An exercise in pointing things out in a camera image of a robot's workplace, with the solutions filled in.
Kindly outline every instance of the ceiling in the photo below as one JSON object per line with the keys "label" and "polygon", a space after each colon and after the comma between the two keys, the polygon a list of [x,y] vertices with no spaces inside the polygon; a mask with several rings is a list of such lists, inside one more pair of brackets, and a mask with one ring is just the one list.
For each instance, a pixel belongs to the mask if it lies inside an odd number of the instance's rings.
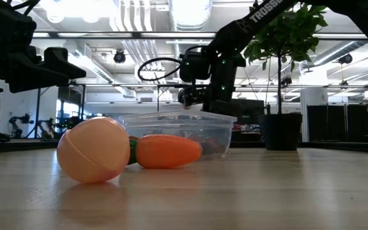
{"label": "ceiling", "polygon": [[[108,1],[108,0],[93,0],[96,2]],[[187,0],[189,4],[196,0]],[[211,17],[209,19],[208,27],[205,31],[218,31],[221,27],[228,24],[232,20],[240,19],[248,14],[248,5],[251,5],[253,1],[242,1],[242,0],[214,0],[213,8],[211,10]],[[151,4],[151,26],[154,31],[172,31],[174,28],[171,24],[169,16],[168,2],[167,0],[152,0]],[[131,9],[131,22],[133,24],[133,12]],[[188,12],[188,17],[191,17],[191,11]],[[96,23],[84,22],[81,18],[65,18],[60,23],[54,24],[48,21],[47,12],[45,8],[37,6],[34,11],[30,14],[38,24],[39,31],[46,30],[57,30],[57,31],[112,31],[112,27],[109,25],[109,19],[102,17]],[[325,20],[329,26],[322,29],[322,33],[361,33],[361,30],[346,16],[338,15],[332,11],[328,11],[325,14]],[[172,40],[155,40],[155,46],[160,57],[174,57],[174,45],[167,44]],[[39,45],[50,45],[54,43],[54,40],[38,40],[36,43]],[[106,71],[112,74],[112,77],[120,83],[137,83],[137,78],[134,77],[134,73],[137,69],[137,65],[130,57],[129,53],[125,51],[126,62],[123,64],[116,64],[113,61],[113,55],[118,49],[124,49],[121,40],[82,40],[77,39],[71,41],[78,49],[83,49],[85,45],[88,45],[92,49],[92,58],[97,61]],[[332,47],[340,44],[341,41],[321,41],[316,49],[316,53],[310,52],[311,57],[316,57]],[[368,72],[368,44],[360,47],[353,52],[350,52],[353,56],[353,62],[350,66],[343,66],[341,70],[340,64],[328,63],[324,66],[328,73],[329,84],[338,84],[342,78],[346,79],[354,75],[360,75]],[[260,62],[252,63],[246,68],[239,68],[237,73],[237,84],[248,84],[249,81],[253,84],[266,84],[268,77],[272,78],[275,76],[277,71],[277,61],[272,60],[271,68],[267,68],[262,71]],[[175,66],[172,63],[162,63],[162,66],[166,71],[172,70]],[[300,72],[294,71],[292,74],[293,84],[298,84],[300,81]],[[85,79],[78,80],[82,83],[96,84],[104,83],[104,81],[97,77],[93,72],[88,70],[88,77]],[[368,84],[368,77],[361,79],[356,82],[356,85]]]}

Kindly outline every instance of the clear plastic container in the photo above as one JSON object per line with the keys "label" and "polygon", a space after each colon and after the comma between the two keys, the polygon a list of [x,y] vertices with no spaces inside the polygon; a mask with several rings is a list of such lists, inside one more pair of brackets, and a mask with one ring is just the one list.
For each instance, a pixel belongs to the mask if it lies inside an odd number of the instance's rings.
{"label": "clear plastic container", "polygon": [[203,155],[228,151],[237,118],[202,111],[168,111],[121,116],[130,136],[169,134],[197,141]]}

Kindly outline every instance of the wooden table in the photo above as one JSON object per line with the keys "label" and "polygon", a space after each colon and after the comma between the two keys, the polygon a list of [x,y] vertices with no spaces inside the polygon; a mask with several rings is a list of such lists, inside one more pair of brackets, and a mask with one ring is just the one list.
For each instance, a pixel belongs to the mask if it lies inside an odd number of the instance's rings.
{"label": "wooden table", "polygon": [[6,229],[368,229],[368,153],[233,149],[101,185],[67,178],[53,149],[2,153]]}

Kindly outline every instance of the ceiling duct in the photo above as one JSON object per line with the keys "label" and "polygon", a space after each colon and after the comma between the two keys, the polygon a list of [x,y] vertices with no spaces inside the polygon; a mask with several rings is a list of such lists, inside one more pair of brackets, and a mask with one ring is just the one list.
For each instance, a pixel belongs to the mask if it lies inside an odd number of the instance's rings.
{"label": "ceiling duct", "polygon": [[307,65],[302,65],[302,68],[313,68],[317,66],[325,65],[331,61],[335,61],[350,52],[357,50],[364,45],[367,45],[368,41],[351,41],[351,42],[341,42],[326,52],[316,56],[312,63]]}
{"label": "ceiling duct", "polygon": [[[169,0],[169,13],[174,31],[205,31],[211,17],[212,0]],[[194,45],[176,44],[176,56]]]}

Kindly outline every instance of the potted plant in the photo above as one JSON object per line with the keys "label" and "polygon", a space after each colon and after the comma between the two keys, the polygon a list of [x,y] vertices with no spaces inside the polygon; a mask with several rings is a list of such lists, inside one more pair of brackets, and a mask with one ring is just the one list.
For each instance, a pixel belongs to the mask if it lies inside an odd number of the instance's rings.
{"label": "potted plant", "polygon": [[290,65],[293,71],[297,62],[311,61],[308,51],[315,52],[319,43],[319,38],[314,34],[328,25],[323,18],[325,8],[301,4],[297,10],[291,8],[283,12],[260,30],[245,49],[244,56],[249,58],[249,63],[257,59],[264,61],[263,70],[270,58],[276,58],[278,63],[278,114],[259,117],[268,150],[297,148],[302,115],[282,114],[281,70],[282,65]]}

